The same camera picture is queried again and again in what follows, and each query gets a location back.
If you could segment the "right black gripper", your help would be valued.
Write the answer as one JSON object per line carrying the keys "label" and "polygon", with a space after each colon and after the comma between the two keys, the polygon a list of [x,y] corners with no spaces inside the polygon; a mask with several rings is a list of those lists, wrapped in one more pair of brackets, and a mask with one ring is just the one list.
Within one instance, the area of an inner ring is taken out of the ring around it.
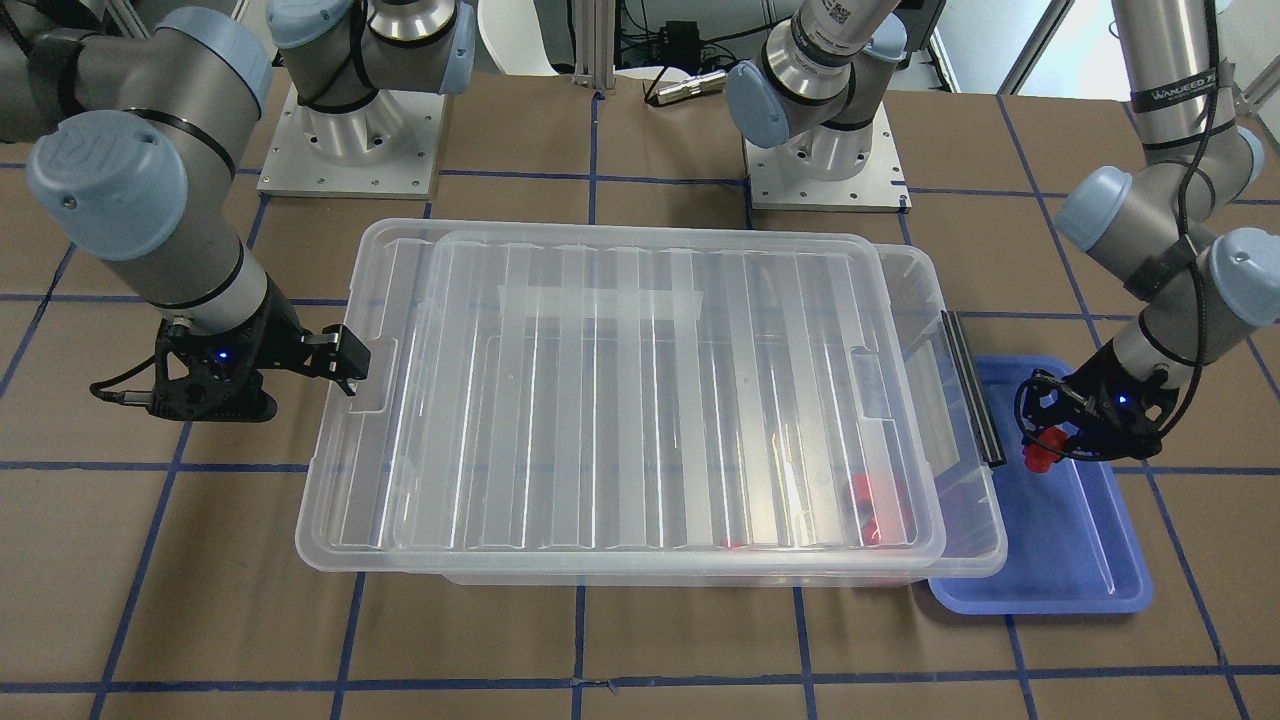
{"label": "right black gripper", "polygon": [[155,343],[148,414],[173,421],[265,423],[276,401],[264,370],[293,370],[335,384],[347,397],[369,378],[371,352],[346,324],[306,333],[285,300],[265,300],[247,320],[218,334],[163,320]]}

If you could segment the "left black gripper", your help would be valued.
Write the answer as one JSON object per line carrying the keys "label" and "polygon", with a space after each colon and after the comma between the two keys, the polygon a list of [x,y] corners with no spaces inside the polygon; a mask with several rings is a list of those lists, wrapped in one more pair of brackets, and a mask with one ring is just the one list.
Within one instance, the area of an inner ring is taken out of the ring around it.
{"label": "left black gripper", "polygon": [[1146,460],[1164,448],[1162,428],[1178,405],[1167,378],[1158,369],[1137,379],[1105,345],[1064,380],[1034,369],[1014,392],[1015,421],[1024,436],[1039,436],[1039,455],[1050,461]]}

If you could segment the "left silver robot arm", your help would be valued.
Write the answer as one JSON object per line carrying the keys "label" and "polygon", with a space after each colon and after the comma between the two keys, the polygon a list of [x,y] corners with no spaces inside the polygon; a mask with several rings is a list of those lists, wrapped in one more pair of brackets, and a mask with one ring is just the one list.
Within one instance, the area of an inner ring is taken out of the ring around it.
{"label": "left silver robot arm", "polygon": [[[1277,320],[1277,237],[1206,225],[1265,167],[1263,145],[1236,122],[1219,31],[1225,8],[1114,3],[1146,165],[1093,170],[1053,223],[1143,309],[1074,373],[1036,370],[1018,387],[1015,421],[1032,471],[1160,454],[1204,369]],[[727,76],[744,140],[774,149],[849,135],[863,146],[887,64],[905,51],[893,9],[892,1],[805,1],[774,26]]]}

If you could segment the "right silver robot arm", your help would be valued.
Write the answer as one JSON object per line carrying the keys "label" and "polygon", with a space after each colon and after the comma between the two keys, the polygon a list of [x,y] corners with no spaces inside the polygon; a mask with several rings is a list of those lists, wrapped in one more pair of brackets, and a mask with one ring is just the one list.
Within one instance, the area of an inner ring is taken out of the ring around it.
{"label": "right silver robot arm", "polygon": [[[270,1],[266,19],[302,114],[357,120],[365,154],[399,141],[388,94],[470,83],[470,3]],[[27,184],[69,241],[161,315],[154,351],[90,393],[173,421],[244,423],[276,413],[265,370],[353,396],[369,347],[342,324],[306,328],[223,213],[268,110],[268,51],[206,6],[170,10],[145,38],[102,26],[100,1],[3,4],[3,140],[31,145]]]}

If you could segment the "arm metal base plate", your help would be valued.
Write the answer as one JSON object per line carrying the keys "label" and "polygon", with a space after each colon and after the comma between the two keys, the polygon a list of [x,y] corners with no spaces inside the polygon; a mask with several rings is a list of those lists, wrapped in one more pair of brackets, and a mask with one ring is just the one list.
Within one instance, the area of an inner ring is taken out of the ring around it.
{"label": "arm metal base plate", "polygon": [[298,104],[291,88],[257,188],[273,197],[428,201],[435,188],[448,100],[381,91],[346,114]]}
{"label": "arm metal base plate", "polygon": [[742,150],[756,209],[906,213],[913,208],[884,105],[860,129],[819,126],[774,149],[744,140]]}

